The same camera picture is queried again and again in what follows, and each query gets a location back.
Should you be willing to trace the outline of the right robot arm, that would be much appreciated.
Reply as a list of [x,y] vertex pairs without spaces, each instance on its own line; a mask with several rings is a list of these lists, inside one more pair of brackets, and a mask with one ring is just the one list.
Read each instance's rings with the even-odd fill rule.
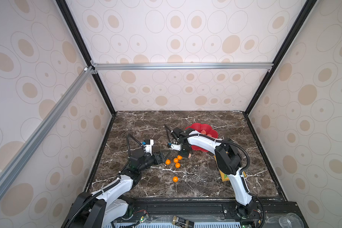
[[246,150],[232,139],[219,138],[219,133],[208,124],[194,123],[185,129],[164,127],[168,147],[178,151],[179,156],[186,158],[192,150],[215,156],[219,171],[227,176],[235,193],[239,217],[245,219],[258,212],[262,219],[266,218],[262,202],[251,194],[245,180],[245,171],[251,164]]

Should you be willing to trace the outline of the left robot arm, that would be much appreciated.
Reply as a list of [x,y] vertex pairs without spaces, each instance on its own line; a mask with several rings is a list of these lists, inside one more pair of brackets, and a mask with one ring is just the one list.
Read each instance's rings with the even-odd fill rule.
[[133,200],[124,196],[138,184],[142,171],[166,161],[161,152],[153,152],[154,140],[143,142],[131,134],[126,138],[128,161],[116,179],[93,193],[80,193],[72,204],[61,227],[101,228],[113,220],[133,216]]

